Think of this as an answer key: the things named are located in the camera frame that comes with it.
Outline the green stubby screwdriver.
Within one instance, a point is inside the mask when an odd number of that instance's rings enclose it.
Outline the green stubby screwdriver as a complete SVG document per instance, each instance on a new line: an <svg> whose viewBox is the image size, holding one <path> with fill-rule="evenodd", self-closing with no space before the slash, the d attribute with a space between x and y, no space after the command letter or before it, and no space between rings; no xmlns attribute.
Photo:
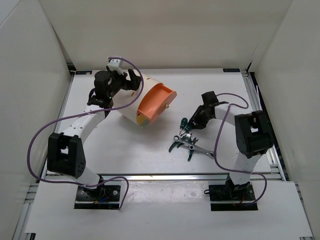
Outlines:
<svg viewBox="0 0 320 240"><path fill-rule="evenodd" d="M179 134L181 134L184 131L187 123L188 123L188 119L186 117L183 117L180 121Z"/></svg>
<svg viewBox="0 0 320 240"><path fill-rule="evenodd" d="M193 124L193 123L182 124L182 125L180 126L180 132L179 132L179 134L180 134L180 135L187 134L187 133L189 133L190 131L192 131L193 128L194 128L194 124Z"/></svg>

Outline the cream round drawer cabinet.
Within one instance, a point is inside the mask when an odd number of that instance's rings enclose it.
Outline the cream round drawer cabinet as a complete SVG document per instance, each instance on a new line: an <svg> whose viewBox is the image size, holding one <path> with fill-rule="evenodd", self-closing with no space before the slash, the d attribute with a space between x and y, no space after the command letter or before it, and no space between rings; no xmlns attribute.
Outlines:
<svg viewBox="0 0 320 240"><path fill-rule="evenodd" d="M118 112L137 125L137 110L147 92L156 84L162 83L148 75L143 74L143 81L137 91L121 89L113 98L114 107L126 106Z"/></svg>

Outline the silver ratchet wrench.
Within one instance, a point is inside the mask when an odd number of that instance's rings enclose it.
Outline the silver ratchet wrench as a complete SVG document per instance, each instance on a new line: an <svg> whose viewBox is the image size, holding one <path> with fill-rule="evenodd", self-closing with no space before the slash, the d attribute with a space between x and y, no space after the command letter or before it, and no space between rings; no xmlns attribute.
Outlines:
<svg viewBox="0 0 320 240"><path fill-rule="evenodd" d="M189 149L189 146L192 145L191 143L188 143L188 140L184 140L183 143L184 143L184 145L187 146L188 149ZM214 154L214 152L212 150L207 150L207 149L202 148L202 147L200 147L200 146L198 146L196 144L193 145L193 146L194 146L194 153L203 154L203 155L208 156L211 159L214 159L215 154Z"/></svg>

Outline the pink top drawer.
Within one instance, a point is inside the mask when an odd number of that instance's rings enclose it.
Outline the pink top drawer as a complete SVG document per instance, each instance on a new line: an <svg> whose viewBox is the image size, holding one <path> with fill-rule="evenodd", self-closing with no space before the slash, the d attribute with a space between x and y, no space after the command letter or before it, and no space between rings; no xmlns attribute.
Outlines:
<svg viewBox="0 0 320 240"><path fill-rule="evenodd" d="M153 86L143 97L137 109L137 115L142 114L153 124L156 119L169 107L176 98L177 92L162 83Z"/></svg>

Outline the yellow drawer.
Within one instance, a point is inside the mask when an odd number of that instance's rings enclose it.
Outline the yellow drawer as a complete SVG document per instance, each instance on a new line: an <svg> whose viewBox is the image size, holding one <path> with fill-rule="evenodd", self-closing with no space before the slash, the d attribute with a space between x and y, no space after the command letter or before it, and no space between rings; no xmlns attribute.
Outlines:
<svg viewBox="0 0 320 240"><path fill-rule="evenodd" d="M136 116L136 123L137 125L141 126L141 125L148 125L150 122L150 120L143 114L139 113Z"/></svg>

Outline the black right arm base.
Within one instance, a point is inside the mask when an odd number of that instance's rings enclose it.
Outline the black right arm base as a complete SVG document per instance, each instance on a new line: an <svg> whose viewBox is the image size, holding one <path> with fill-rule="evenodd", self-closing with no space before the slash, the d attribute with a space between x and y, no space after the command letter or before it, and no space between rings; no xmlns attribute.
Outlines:
<svg viewBox="0 0 320 240"><path fill-rule="evenodd" d="M229 193L225 185L209 185L203 192L209 196L212 212L257 211L257 203L252 184L247 189Z"/></svg>

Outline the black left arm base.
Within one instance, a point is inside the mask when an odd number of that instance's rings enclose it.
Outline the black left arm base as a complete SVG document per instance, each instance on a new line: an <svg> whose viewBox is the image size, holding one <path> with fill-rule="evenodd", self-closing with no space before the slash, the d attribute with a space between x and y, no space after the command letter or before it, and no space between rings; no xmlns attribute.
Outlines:
<svg viewBox="0 0 320 240"><path fill-rule="evenodd" d="M95 189L78 187L74 200L77 210L118 210L121 185L107 184Z"/></svg>

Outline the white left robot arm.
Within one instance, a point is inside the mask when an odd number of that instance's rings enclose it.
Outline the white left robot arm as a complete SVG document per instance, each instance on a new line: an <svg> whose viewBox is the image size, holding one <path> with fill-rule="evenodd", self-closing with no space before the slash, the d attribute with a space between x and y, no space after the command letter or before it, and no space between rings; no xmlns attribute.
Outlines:
<svg viewBox="0 0 320 240"><path fill-rule="evenodd" d="M83 144L108 116L114 106L113 98L120 90L140 92L143 86L143 76L136 75L132 69L126 73L110 69L98 71L83 115L62 132L49 136L47 169L87 188L94 200L102 199L105 187L100 184L101 177L86 166Z"/></svg>

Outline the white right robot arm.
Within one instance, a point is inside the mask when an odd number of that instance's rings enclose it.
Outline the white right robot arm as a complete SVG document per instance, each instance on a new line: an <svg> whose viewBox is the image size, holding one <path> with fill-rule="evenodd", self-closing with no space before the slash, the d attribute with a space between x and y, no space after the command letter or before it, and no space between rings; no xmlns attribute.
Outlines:
<svg viewBox="0 0 320 240"><path fill-rule="evenodd" d="M249 104L240 106L236 103L219 101L214 91L201 95L203 104L199 105L182 133L205 129L211 120L221 120L215 140L213 155L217 162L219 138L225 123L235 127L235 141L238 148L237 159L232 169L220 166L229 172L224 193L230 200L238 199L243 193L243 186L250 182L254 168L268 149L274 145L273 135L265 113L262 110L249 112Z"/></svg>

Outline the green handled pliers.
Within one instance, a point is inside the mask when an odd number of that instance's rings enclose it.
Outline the green handled pliers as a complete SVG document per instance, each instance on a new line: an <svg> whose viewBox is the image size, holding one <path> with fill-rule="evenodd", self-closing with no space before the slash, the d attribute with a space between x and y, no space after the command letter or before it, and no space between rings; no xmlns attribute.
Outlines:
<svg viewBox="0 0 320 240"><path fill-rule="evenodd" d="M190 133L184 134L182 136L180 135L175 135L173 137L173 143L171 144L171 146L168 149L168 152L170 153L174 148L179 148L182 145L184 145L184 141L186 141L187 139L189 139L191 137Z"/></svg>

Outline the green handled side cutters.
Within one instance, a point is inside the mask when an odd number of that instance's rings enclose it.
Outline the green handled side cutters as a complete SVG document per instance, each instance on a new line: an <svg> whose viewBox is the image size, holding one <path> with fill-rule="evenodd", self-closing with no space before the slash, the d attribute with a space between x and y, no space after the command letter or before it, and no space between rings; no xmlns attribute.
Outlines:
<svg viewBox="0 0 320 240"><path fill-rule="evenodd" d="M193 153L194 153L194 150L195 150L195 147L194 147L194 145L198 142L198 138L197 137L195 137L195 138L189 138L188 139L188 143L190 143L191 144L191 146L189 146L189 155L188 155L188 159L187 159L187 161L188 162L190 162L191 161L191 159L192 159L192 156L193 156Z"/></svg>

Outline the aluminium frame rail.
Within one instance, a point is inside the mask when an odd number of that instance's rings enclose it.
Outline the aluminium frame rail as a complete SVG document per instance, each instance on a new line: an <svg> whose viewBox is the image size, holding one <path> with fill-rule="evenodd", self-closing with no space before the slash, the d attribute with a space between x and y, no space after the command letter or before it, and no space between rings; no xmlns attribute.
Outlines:
<svg viewBox="0 0 320 240"><path fill-rule="evenodd" d="M227 178L227 173L215 173L215 174L127 174L122 175L129 181L222 181ZM283 180L279 171L262 173L267 180L272 181L285 181ZM102 174L105 179L120 176L120 174ZM58 175L56 173L47 173L44 176L47 180L62 180L67 179L66 176ZM260 175L251 175L251 180L263 180Z"/></svg>

